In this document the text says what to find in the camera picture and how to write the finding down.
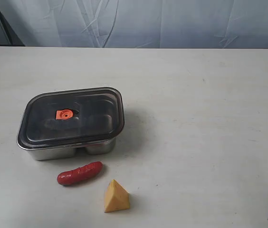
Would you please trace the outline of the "transparent dark lunch box lid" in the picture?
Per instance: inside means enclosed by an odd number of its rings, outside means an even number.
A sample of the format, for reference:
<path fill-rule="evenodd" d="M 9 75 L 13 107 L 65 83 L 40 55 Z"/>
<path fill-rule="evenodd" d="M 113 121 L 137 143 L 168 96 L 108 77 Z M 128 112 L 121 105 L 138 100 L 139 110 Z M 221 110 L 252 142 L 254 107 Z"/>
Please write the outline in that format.
<path fill-rule="evenodd" d="M 25 150 L 86 147 L 115 138 L 123 127 L 122 96 L 114 88 L 44 93 L 28 102 L 17 143 Z"/>

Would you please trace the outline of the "stainless steel lunch box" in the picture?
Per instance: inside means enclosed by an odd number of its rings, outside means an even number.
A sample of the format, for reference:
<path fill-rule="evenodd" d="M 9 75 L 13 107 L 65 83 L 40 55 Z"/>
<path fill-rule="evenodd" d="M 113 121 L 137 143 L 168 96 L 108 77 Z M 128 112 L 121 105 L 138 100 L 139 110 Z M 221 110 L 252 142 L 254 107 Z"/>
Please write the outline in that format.
<path fill-rule="evenodd" d="M 29 149 L 24 145 L 20 145 L 19 140 L 17 144 L 20 148 L 27 151 L 34 160 L 54 160 L 74 157 L 77 152 L 86 152 L 90 155 L 99 155 L 109 153 L 113 150 L 116 144 L 116 138 L 98 141 L 92 144 L 84 146 L 67 146 L 67 147 L 53 147 L 53 148 L 41 148 L 41 149 Z"/>

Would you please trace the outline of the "red toy sausage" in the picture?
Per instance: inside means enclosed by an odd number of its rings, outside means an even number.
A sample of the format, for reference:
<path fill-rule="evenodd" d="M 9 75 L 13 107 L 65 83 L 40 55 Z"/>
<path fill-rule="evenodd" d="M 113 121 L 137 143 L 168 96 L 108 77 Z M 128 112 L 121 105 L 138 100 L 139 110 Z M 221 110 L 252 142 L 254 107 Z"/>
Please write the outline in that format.
<path fill-rule="evenodd" d="M 89 163 L 74 170 L 65 171 L 57 176 L 57 182 L 63 186 L 81 183 L 97 176 L 103 168 L 100 161 Z"/>

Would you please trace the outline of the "yellow toy cheese wedge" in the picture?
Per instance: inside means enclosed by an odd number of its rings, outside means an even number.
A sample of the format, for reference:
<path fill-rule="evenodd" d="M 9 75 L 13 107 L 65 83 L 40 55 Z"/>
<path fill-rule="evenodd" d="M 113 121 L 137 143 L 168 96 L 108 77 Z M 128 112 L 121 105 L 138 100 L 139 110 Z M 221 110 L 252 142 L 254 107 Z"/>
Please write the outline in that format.
<path fill-rule="evenodd" d="M 110 213 L 130 208 L 130 194 L 116 180 L 112 180 L 105 192 L 104 212 Z"/>

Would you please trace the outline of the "grey wrinkled backdrop curtain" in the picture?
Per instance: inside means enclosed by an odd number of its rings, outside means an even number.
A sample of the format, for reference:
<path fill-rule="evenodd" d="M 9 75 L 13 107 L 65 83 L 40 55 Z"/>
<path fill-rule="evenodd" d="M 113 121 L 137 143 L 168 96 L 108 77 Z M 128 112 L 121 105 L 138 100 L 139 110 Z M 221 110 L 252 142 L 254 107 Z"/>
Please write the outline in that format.
<path fill-rule="evenodd" d="M 268 0 L 0 0 L 0 46 L 268 48 Z"/>

